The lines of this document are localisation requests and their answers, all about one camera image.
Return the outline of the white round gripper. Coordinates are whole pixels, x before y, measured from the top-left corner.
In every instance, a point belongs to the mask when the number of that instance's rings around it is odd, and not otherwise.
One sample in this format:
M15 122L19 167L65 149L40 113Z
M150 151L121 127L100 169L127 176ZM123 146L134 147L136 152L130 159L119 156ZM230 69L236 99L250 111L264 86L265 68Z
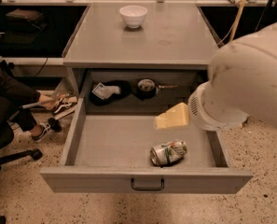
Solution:
M156 130L169 130L186 128L190 119L201 129L206 131L219 131L242 124L248 115L235 108L223 108L216 105L209 111L205 105L205 94L209 90L209 82L200 86L189 96L188 104L179 103L154 119Z

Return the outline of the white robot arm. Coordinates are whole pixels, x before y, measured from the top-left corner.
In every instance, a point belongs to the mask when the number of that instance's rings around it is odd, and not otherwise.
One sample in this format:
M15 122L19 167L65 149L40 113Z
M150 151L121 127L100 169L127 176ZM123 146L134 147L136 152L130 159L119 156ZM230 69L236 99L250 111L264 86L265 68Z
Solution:
M277 22L219 49L208 77L186 104L155 117L154 127L178 129L193 122L218 131L254 117L277 129Z

